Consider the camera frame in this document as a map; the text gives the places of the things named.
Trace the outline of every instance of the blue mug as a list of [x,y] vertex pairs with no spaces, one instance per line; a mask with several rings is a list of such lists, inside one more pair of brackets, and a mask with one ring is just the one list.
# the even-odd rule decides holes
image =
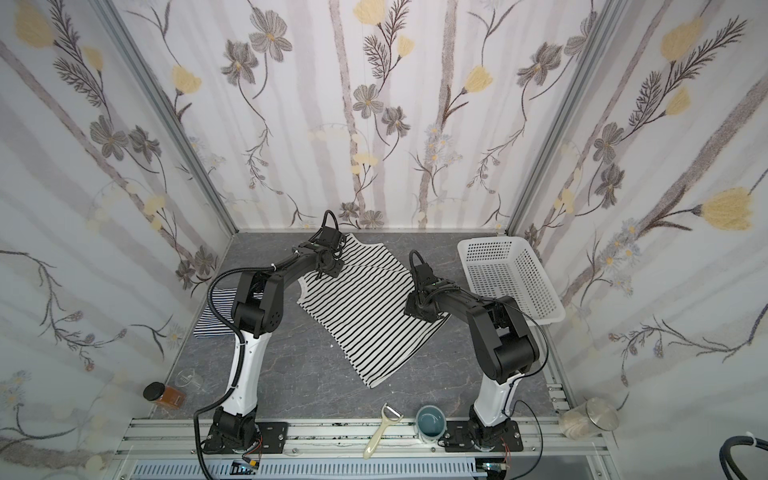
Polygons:
[[445,413],[434,405],[424,405],[416,413],[413,428],[422,442],[434,443],[445,433]]

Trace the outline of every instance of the wall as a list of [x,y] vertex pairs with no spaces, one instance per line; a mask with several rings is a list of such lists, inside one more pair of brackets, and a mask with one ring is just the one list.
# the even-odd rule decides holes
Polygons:
[[722,478],[726,438],[768,438],[766,25],[765,2],[629,2],[518,232],[576,400],[624,404],[625,480]]
[[116,1],[239,227],[499,230],[603,4],[252,3]]
[[86,2],[0,12],[0,477],[100,478],[229,236]]

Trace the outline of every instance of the black jar lid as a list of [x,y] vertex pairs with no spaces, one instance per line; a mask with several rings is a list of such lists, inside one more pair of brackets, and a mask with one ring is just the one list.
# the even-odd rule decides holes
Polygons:
[[165,385],[160,382],[152,382],[144,389],[144,398],[154,402],[163,396],[163,392],[165,392]]

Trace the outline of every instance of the gray marble tabletop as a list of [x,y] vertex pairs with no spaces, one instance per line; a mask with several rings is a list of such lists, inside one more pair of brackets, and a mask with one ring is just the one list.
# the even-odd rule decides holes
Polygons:
[[[238,266],[268,265],[285,257],[292,246],[310,233],[239,233],[224,259],[222,270]],[[408,252],[417,249],[439,276],[468,288],[456,244],[481,233],[356,233],[363,243],[383,242],[405,265]],[[222,288],[236,286],[237,275],[222,280]],[[482,372],[475,359],[468,327],[449,321],[395,374],[374,389],[357,376],[331,335],[296,301],[300,287],[285,294],[285,311],[264,356],[259,378],[260,418],[371,418],[384,402],[406,416],[420,406],[437,405],[447,416],[467,416],[480,388]],[[155,409],[154,419],[189,419],[202,406],[218,399],[227,387],[234,340],[232,336],[198,339],[182,348],[170,384],[183,369],[203,377],[203,391],[182,389],[187,400],[178,410]],[[516,399],[525,400],[537,415],[554,415],[542,374],[524,379]],[[202,418],[210,418],[212,412]],[[525,408],[516,415],[530,415]]]

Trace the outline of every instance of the vegetable peeler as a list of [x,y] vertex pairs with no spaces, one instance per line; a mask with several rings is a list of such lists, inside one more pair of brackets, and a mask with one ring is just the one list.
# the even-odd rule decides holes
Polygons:
[[368,442],[368,445],[366,446],[366,450],[362,453],[362,457],[366,460],[368,458],[371,458],[371,455],[373,455],[373,451],[376,450],[376,447],[379,446],[379,440],[382,439],[382,435],[384,435],[384,430],[390,425],[395,425],[396,423],[400,422],[402,420],[402,413],[398,412],[391,406],[389,406],[388,403],[384,403],[384,406],[382,407],[382,424],[379,426],[379,429],[376,430],[376,433],[373,434],[371,437],[371,440]]

